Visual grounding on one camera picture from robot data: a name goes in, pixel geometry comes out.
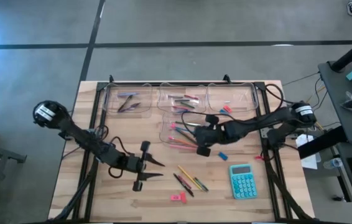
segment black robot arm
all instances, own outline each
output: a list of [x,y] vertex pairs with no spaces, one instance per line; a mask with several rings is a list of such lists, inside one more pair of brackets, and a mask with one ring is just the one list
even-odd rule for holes
[[116,149],[116,146],[113,143],[104,142],[102,139],[98,138],[97,133],[94,131],[79,128],[71,119],[67,109],[60,103],[54,101],[43,101],[39,103],[34,108],[33,117],[34,122],[39,126],[50,129],[59,129],[61,130],[59,135],[62,137],[66,135],[73,137],[75,142],[78,143],[81,148],[92,152],[99,161],[108,164],[110,169],[115,168],[122,170],[122,172],[125,170],[137,173],[137,180],[133,187],[133,190],[135,191],[141,190],[142,183],[140,180],[147,180],[149,177],[162,175],[143,173],[146,168],[146,161],[164,166],[154,160],[151,154],[147,153],[150,145],[150,142],[148,141],[144,141],[141,145],[141,157],[137,157],[133,153],[127,151],[120,152]]
[[275,124],[282,125],[267,132],[267,142],[271,149],[278,148],[285,142],[285,137],[297,128],[309,128],[317,121],[309,104],[300,102],[291,107],[283,107],[274,112],[249,120],[225,121],[219,124],[219,117],[208,114],[205,121],[209,126],[197,126],[194,136],[197,140],[197,154],[209,156],[209,147],[214,144],[230,144],[257,131]]

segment clear plastic bin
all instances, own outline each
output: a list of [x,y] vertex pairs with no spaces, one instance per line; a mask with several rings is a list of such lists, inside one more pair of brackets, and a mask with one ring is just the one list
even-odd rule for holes
[[243,112],[255,110],[259,103],[257,100],[256,88],[252,83],[208,85],[209,107],[219,112],[228,106],[231,112]]
[[[186,123],[189,123],[189,124],[198,124],[198,125],[205,124],[205,115],[185,113],[183,115],[183,119]],[[162,127],[159,134],[159,139],[162,142],[170,145],[183,146],[186,149],[191,148],[191,150],[193,148],[196,149],[197,145],[193,143],[193,141],[195,141],[193,135],[187,131],[187,129],[183,124],[181,124],[181,122],[182,122],[182,119],[180,115],[175,115],[173,113],[164,113],[162,117]],[[191,132],[194,132],[194,129],[195,129],[194,126],[187,125],[187,128]],[[189,140],[183,134],[180,134],[178,131],[176,131],[176,129],[178,129],[182,133],[189,136],[190,139],[192,139],[193,141]]]
[[173,113],[181,113],[186,109],[201,113],[205,112],[206,87],[203,85],[180,86],[161,83],[157,106],[160,110]]
[[110,83],[108,86],[111,88],[108,115],[115,118],[148,118],[151,116],[152,86],[150,84],[119,86]]

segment marker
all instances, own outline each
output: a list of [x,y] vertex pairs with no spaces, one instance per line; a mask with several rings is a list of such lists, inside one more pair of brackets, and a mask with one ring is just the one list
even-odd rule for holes
[[178,182],[184,187],[184,189],[186,189],[186,191],[192,196],[194,197],[194,193],[187,187],[186,184],[183,183],[182,180],[180,180],[176,174],[174,174],[175,178],[178,180]]

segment teal calculator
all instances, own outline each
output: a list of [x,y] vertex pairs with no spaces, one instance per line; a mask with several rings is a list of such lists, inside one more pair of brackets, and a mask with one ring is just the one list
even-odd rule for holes
[[251,165],[232,165],[229,168],[231,189],[235,199],[250,199],[257,197],[256,184]]

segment concrete floor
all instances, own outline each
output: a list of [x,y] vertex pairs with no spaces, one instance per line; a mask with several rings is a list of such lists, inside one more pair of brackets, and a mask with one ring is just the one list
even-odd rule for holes
[[[352,40],[345,0],[107,0],[97,43]],[[99,0],[0,0],[0,45],[87,44]],[[352,45],[94,49],[87,80],[279,79],[317,71]],[[56,100],[72,109],[86,49],[0,50],[0,147],[28,154],[0,185],[0,223],[46,219],[64,141],[32,123],[33,107]],[[307,99],[318,76],[284,87]],[[337,121],[329,98],[320,123]],[[307,180],[316,217],[352,223],[352,203],[333,202],[336,178]]]

